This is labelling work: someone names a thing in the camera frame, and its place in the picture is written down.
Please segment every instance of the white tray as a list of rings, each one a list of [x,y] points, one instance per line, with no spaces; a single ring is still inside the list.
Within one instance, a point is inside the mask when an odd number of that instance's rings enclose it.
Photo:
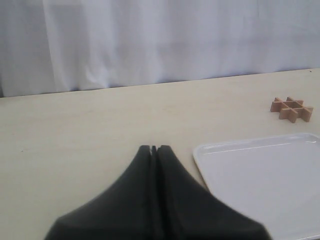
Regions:
[[[274,240],[320,239],[320,139],[309,133],[198,146],[210,192]]]

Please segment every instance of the beige table surface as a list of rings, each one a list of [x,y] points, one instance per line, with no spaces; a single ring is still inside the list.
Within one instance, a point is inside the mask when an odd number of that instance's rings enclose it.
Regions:
[[[274,97],[315,107],[279,120]],[[193,148],[320,134],[320,68],[93,91],[0,98],[0,239],[41,240],[61,216],[106,189],[140,145],[171,145],[204,185]]]

